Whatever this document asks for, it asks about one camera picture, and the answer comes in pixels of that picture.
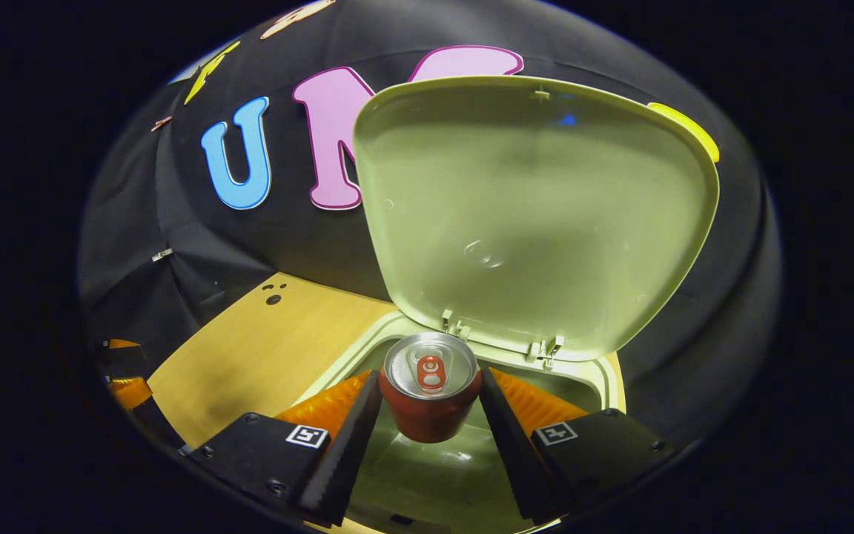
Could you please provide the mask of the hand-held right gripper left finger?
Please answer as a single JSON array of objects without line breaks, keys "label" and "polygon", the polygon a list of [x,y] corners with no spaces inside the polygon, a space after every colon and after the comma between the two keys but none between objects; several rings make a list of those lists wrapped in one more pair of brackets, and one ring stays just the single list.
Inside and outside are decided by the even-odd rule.
[{"label": "hand-held right gripper left finger", "polygon": [[363,372],[299,403],[315,409],[312,415],[284,420],[246,412],[188,457],[267,510],[339,527],[382,399],[377,373]]}]

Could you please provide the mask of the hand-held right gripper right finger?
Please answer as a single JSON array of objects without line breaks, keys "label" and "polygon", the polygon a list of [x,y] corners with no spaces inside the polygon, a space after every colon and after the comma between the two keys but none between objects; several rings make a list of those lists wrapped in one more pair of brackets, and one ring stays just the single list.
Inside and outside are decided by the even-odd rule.
[{"label": "hand-held right gripper right finger", "polygon": [[584,412],[498,369],[481,376],[479,400],[525,519],[597,511],[677,458],[674,445],[619,409]]}]

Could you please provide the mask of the red pop can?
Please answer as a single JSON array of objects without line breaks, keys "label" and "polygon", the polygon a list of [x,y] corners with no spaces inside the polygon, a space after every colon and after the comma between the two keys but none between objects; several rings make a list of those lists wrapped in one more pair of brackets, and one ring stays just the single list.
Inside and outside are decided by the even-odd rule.
[{"label": "red pop can", "polygon": [[477,356],[464,341],[445,332],[418,332],[400,339],[377,375],[399,431],[425,444],[457,435],[482,382]]}]

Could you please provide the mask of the pale green desktop garbage bin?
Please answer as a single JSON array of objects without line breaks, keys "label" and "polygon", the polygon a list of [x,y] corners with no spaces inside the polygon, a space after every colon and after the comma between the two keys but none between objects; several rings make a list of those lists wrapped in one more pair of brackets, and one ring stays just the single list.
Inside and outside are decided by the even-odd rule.
[{"label": "pale green desktop garbage bin", "polygon": [[[481,372],[626,413],[614,357],[707,239],[712,136],[661,102],[526,76],[406,82],[347,119],[353,192],[405,331],[352,372],[445,332]],[[404,436],[383,399],[346,517],[384,534],[525,534],[569,515],[522,517],[478,396],[438,444]]]}]

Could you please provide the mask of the black backdrop cloth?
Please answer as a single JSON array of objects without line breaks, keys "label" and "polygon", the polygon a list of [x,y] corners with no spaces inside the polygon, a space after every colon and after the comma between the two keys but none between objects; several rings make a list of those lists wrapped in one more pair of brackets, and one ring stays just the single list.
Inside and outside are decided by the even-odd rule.
[{"label": "black backdrop cloth", "polygon": [[155,371],[279,271],[388,300],[353,192],[347,118],[391,85],[489,71],[675,106],[721,149],[709,239],[619,354],[626,409],[667,439],[703,440],[740,403],[778,323],[783,261],[765,174],[691,82],[543,0],[296,0],[157,90],[85,203],[77,288],[88,343],[137,342]]}]

